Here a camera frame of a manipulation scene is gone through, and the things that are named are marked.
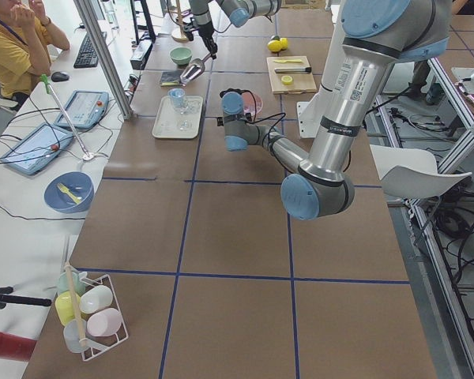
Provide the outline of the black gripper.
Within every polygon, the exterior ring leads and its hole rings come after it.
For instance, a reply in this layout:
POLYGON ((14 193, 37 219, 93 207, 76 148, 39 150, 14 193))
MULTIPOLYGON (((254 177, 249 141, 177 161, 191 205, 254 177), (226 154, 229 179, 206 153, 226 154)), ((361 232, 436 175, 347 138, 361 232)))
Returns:
POLYGON ((198 32, 199 36, 205 39, 210 58, 216 59, 218 46, 213 39, 213 21, 209 14, 195 14, 188 23, 182 24, 182 32, 189 41, 193 41, 194 33, 198 32))

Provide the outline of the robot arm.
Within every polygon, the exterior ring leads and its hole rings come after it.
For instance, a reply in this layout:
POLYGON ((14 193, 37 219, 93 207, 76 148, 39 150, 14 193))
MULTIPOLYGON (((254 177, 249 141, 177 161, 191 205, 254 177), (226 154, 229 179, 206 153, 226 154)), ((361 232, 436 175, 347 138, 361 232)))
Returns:
MULTIPOLYGON (((182 31, 189 41, 193 41, 193 33, 198 32, 209 57, 216 59, 218 47, 213 39, 215 28, 209 11, 209 1, 193 0, 189 3, 192 17, 189 23, 182 25, 182 31)), ((271 17, 282 5, 280 0, 217 0, 216 3, 236 28, 241 28, 254 17, 271 17)))
POLYGON ((280 196, 290 216, 313 220, 347 209, 354 186, 343 172, 352 143, 391 65, 439 56, 447 47, 450 1, 344 1, 338 24, 344 59, 310 151, 277 132, 246 120, 243 98, 228 89, 221 96, 229 151, 260 145, 291 174, 280 196))

